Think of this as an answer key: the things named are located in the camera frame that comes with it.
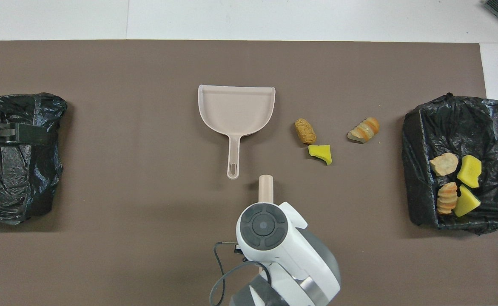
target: food scrap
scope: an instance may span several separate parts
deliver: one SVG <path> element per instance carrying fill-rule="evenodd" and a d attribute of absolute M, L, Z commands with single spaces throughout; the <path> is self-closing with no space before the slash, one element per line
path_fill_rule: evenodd
<path fill-rule="evenodd" d="M 366 143 L 377 133 L 379 133 L 379 122 L 374 117 L 368 117 L 356 128 L 350 130 L 347 137 L 360 143 Z"/>
<path fill-rule="evenodd" d="M 296 122 L 294 122 L 294 127 L 301 142 L 305 143 L 306 145 L 313 145 L 313 143 L 317 141 L 317 135 L 315 135 L 313 127 L 304 118 L 299 118 L 298 120 L 296 120 Z"/>
<path fill-rule="evenodd" d="M 461 196 L 458 198 L 457 207 L 453 209 L 457 217 L 466 215 L 481 204 L 480 200 L 478 200 L 478 198 L 474 194 L 472 194 L 472 192 L 470 192 L 470 190 L 468 190 L 466 186 L 461 185 L 460 190 Z"/>
<path fill-rule="evenodd" d="M 457 184 L 455 182 L 442 186 L 438 190 L 438 203 L 436 205 L 438 213 L 441 215 L 451 213 L 451 209 L 454 209 L 457 205 L 457 198 Z"/>
<path fill-rule="evenodd" d="M 430 161 L 430 167 L 437 176 L 447 176 L 457 170 L 458 158 L 453 153 L 443 153 Z"/>
<path fill-rule="evenodd" d="M 480 186 L 478 177 L 481 174 L 481 161 L 472 155 L 462 157 L 461 170 L 457 174 L 457 178 L 465 183 L 470 188 L 478 188 Z"/>
<path fill-rule="evenodd" d="M 326 165 L 332 163 L 332 154 L 330 153 L 330 145 L 310 145 L 308 147 L 309 155 L 318 157 L 326 162 Z"/>

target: croissant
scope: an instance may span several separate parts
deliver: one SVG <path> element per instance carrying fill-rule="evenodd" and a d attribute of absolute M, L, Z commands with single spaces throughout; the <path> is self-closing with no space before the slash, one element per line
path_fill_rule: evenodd
<path fill-rule="evenodd" d="M 374 117 L 368 117 L 356 128 L 350 130 L 347 137 L 360 143 L 366 143 L 377 133 L 379 133 L 379 122 Z"/>
<path fill-rule="evenodd" d="M 451 210 L 457 206 L 457 184 L 450 182 L 438 190 L 438 202 L 436 210 L 441 215 L 451 213 Z"/>

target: white floor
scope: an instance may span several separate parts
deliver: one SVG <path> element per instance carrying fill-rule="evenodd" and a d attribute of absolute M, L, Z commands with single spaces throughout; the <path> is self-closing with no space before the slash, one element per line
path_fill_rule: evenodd
<path fill-rule="evenodd" d="M 498 99 L 498 19 L 480 0 L 0 0 L 0 40 L 480 43 Z"/>

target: dustpan handle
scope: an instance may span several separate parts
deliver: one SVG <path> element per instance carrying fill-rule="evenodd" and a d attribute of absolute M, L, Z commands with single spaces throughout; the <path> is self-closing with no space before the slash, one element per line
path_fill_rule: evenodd
<path fill-rule="evenodd" d="M 229 136 L 229 138 L 227 176 L 230 180 L 235 180 L 239 176 L 239 140 L 241 136 Z"/>
<path fill-rule="evenodd" d="M 269 174 L 258 178 L 258 202 L 273 203 L 273 176 Z"/>

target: black garbage bag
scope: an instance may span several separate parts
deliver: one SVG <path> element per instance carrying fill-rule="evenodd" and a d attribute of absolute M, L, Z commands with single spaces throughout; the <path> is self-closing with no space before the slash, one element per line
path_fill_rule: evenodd
<path fill-rule="evenodd" d="M 47 145 L 0 145 L 0 222 L 18 224 L 52 208 L 62 174 L 58 127 L 67 104 L 50 93 L 0 96 L 0 124 L 46 128 Z"/>
<path fill-rule="evenodd" d="M 430 160 L 446 152 L 459 158 L 459 166 L 452 174 L 436 176 Z M 480 186 L 472 190 L 481 204 L 462 217 L 440 215 L 438 190 L 448 182 L 460 186 L 457 173 L 464 155 L 482 162 Z M 404 119 L 402 160 L 414 224 L 477 235 L 498 230 L 498 101 L 448 93 L 416 107 Z"/>

